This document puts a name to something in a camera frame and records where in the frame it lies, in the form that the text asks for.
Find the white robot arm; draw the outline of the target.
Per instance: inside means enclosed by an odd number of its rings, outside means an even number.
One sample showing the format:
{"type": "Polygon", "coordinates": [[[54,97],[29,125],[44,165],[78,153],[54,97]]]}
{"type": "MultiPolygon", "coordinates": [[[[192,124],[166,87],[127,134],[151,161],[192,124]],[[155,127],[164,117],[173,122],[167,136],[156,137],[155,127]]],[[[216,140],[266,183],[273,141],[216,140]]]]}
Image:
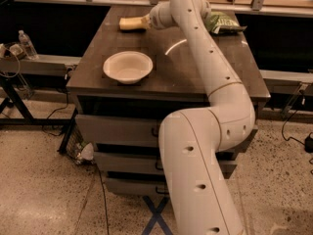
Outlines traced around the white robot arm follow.
{"type": "Polygon", "coordinates": [[[203,21],[205,0],[169,0],[150,11],[155,28],[185,34],[209,105],[179,110],[161,123],[158,144],[179,235],[246,235],[216,158],[250,135],[255,112],[241,79],[203,21]]]}

